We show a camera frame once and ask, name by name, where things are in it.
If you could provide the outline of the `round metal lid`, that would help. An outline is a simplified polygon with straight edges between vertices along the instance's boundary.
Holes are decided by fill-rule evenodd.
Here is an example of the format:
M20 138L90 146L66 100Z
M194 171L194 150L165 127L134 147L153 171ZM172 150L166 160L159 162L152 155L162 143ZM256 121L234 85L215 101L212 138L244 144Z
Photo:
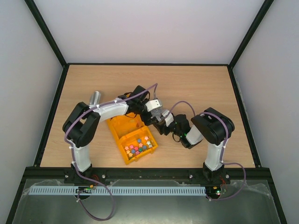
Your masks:
M156 109L153 109L151 110L151 115L152 115L152 118L155 118L158 122L162 121L163 120L163 112L165 111L164 108L160 107L160 108L156 108Z

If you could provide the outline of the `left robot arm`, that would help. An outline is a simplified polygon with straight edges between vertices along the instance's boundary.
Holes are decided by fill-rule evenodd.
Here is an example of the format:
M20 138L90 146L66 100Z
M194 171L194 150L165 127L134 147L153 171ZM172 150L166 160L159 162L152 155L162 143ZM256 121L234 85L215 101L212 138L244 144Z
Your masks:
M154 99L156 97L157 84L145 89L137 86L133 92L128 92L117 96L114 100L105 103L78 103L68 119L63 124L64 140L68 143L71 150L72 162L75 172L83 179L83 173L88 170L92 164L90 160L89 144L93 140L98 124L114 118L116 116L134 113L139 115L146 126L154 124L157 119L153 117L152 111L146 104L150 102L147 95L153 89Z

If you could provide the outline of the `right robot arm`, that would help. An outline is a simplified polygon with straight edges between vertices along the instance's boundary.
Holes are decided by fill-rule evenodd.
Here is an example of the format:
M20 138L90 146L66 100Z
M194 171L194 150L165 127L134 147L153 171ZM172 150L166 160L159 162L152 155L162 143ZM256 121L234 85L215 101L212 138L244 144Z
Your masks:
M229 117L211 107L192 117L191 122L189 124L185 114L173 115L165 110L154 127L161 135L178 136L178 141L188 149L206 140L208 149L202 173L207 182L213 183L224 171L223 155L235 125Z

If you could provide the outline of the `metal scoop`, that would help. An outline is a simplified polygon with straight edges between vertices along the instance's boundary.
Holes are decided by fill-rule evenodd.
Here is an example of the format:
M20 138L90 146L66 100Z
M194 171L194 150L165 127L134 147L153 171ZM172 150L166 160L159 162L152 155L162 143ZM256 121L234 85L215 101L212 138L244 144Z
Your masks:
M89 108L97 108L100 102L101 93L99 91L95 91L89 100Z

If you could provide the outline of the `orange three-compartment bin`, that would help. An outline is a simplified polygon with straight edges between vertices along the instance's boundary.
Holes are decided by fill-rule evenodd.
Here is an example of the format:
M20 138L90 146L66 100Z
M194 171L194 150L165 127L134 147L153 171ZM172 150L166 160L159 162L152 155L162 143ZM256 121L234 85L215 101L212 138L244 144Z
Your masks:
M158 144L140 115L129 113L107 120L107 125L126 165L154 153Z

